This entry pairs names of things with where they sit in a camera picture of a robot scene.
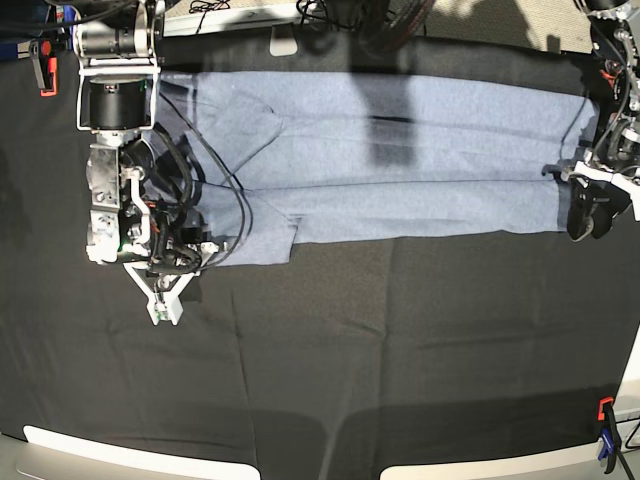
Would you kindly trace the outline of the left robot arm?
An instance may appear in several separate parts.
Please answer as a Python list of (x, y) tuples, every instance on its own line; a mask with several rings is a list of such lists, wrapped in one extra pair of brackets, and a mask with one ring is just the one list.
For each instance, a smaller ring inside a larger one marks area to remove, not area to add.
[(566, 229), (579, 242), (599, 239), (619, 215), (639, 218), (639, 9), (630, 1), (578, 1), (590, 23), (592, 53), (612, 91), (583, 157), (562, 171), (570, 185)]

